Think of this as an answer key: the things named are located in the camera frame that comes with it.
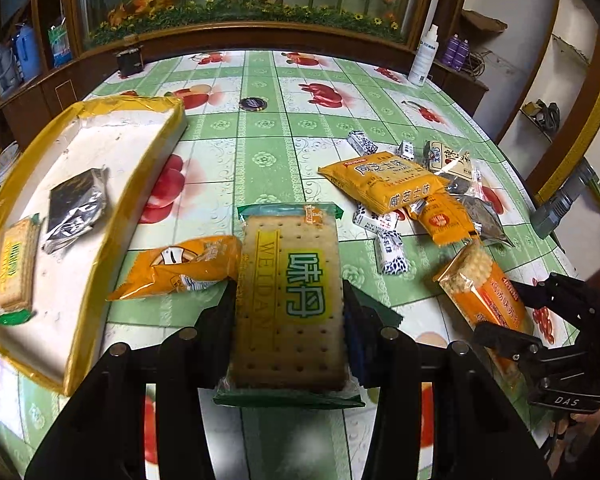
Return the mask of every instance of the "small orange packet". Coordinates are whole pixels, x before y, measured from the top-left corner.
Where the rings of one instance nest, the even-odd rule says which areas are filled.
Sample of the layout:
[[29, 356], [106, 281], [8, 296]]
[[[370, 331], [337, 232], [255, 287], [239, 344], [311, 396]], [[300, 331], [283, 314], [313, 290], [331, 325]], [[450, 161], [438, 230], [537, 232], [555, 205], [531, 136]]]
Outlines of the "small orange packet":
[[237, 281], [241, 251], [235, 236], [194, 238], [142, 251], [107, 301], [203, 290], [226, 278]]
[[383, 215], [445, 189], [448, 180], [389, 152], [335, 162], [318, 173], [367, 209]]
[[[513, 287], [480, 240], [465, 245], [456, 257], [433, 277], [446, 292], [472, 329], [482, 321], [531, 335], [533, 325]], [[503, 377], [512, 383], [518, 377], [513, 361], [491, 358]]]
[[449, 245], [477, 236], [474, 222], [464, 206], [446, 191], [434, 193], [406, 210], [409, 218], [422, 224], [436, 245]]

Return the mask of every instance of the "purple bottle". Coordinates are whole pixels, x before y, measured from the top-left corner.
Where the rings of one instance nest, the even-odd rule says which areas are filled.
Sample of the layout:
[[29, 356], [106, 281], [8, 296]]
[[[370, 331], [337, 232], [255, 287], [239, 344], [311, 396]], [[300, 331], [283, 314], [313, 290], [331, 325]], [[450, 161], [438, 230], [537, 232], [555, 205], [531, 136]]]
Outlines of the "purple bottle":
[[469, 42], [464, 40], [462, 43], [458, 45], [458, 51], [454, 56], [454, 60], [451, 62], [451, 68], [453, 68], [456, 72], [462, 68], [464, 65], [464, 60], [469, 55]]
[[443, 65], [451, 66], [451, 62], [454, 60], [454, 56], [458, 51], [458, 46], [460, 45], [460, 39], [458, 35], [455, 34], [452, 38], [449, 38], [449, 41], [446, 42], [446, 50], [442, 55], [441, 63]]

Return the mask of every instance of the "plastic bottle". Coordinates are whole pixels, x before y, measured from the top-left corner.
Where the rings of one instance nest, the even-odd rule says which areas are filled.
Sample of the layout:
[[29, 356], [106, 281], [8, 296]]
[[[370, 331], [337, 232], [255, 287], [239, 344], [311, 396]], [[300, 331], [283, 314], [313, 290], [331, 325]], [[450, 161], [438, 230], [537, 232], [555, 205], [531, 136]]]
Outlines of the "plastic bottle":
[[467, 40], [464, 40], [462, 43], [460, 43], [458, 45], [458, 51], [456, 52], [456, 55], [454, 56], [454, 60], [451, 62], [451, 68], [454, 69], [456, 72], [459, 72], [459, 70], [464, 65], [464, 60], [466, 59], [466, 57], [468, 55], [469, 55], [469, 42]]
[[408, 80], [416, 86], [423, 86], [438, 50], [438, 26], [431, 25], [427, 35], [420, 40], [420, 46], [411, 65]]
[[460, 39], [457, 34], [454, 34], [452, 38], [449, 38], [449, 41], [446, 42], [446, 50], [442, 55], [442, 64], [451, 66], [451, 62], [454, 60], [454, 56], [458, 51], [458, 45], [460, 45]]

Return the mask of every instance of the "green and white tablecloth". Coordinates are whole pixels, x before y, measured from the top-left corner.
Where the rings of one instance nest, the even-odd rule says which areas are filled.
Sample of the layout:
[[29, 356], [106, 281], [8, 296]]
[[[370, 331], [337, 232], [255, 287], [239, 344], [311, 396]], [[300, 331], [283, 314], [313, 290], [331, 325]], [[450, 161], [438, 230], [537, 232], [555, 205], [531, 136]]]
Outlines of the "green and white tablecloth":
[[[184, 188], [167, 218], [138, 226], [121, 277], [139, 250], [205, 235], [239, 235], [235, 206], [335, 202], [345, 211], [338, 221], [343, 277], [395, 308], [404, 316], [400, 329], [412, 337], [430, 338], [434, 333], [441, 343], [467, 339], [464, 320], [431, 281], [459, 247], [436, 247], [407, 219], [399, 223], [399, 232], [411, 270], [400, 276], [378, 274], [373, 235], [352, 224], [353, 201], [317, 174], [319, 166], [356, 156], [346, 141], [351, 130], [366, 132], [380, 150], [393, 150], [403, 139], [419, 149], [427, 140], [440, 140], [456, 150], [467, 147], [484, 185], [501, 203], [500, 219], [515, 244], [490, 248], [507, 275], [527, 283], [551, 271], [576, 275], [552, 240], [536, 237], [529, 224], [531, 200], [512, 167], [439, 88], [430, 82], [416, 88], [404, 75], [349, 60], [287, 54], [232, 51], [166, 59], [129, 78], [114, 74], [87, 97], [130, 90], [143, 96], [186, 88], [206, 92], [206, 98], [196, 98], [196, 106], [186, 111], [189, 126], [174, 150], [183, 161]], [[315, 84], [333, 88], [342, 105], [325, 106], [319, 92], [314, 97], [301, 87], [315, 89]], [[240, 110], [238, 102], [244, 97], [263, 98], [266, 110]], [[179, 327], [194, 324], [203, 308], [217, 303], [223, 287], [114, 302], [102, 348], [117, 341], [133, 348], [159, 343]], [[537, 326], [536, 335], [549, 347], [572, 342], [574, 328], [551, 316], [554, 342], [550, 344]], [[219, 480], [361, 477], [376, 408], [365, 392], [366, 407], [345, 411], [226, 408], [212, 403], [212, 393], [201, 391], [201, 398]], [[529, 408], [522, 387], [507, 394], [542, 442], [549, 424], [544, 412]], [[0, 358], [0, 452], [21, 473], [66, 401]], [[429, 478], [431, 459], [431, 447], [422, 449], [421, 478]], [[147, 475], [157, 478], [157, 468], [148, 465]]]

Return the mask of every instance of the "blue kettle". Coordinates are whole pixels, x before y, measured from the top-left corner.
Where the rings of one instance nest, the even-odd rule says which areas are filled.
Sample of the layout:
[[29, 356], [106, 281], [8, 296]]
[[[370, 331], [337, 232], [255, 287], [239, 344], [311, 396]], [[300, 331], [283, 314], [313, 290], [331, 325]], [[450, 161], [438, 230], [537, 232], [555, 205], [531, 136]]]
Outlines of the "blue kettle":
[[42, 73], [42, 65], [33, 28], [24, 24], [18, 26], [20, 31], [16, 36], [16, 50], [24, 81], [27, 82]]

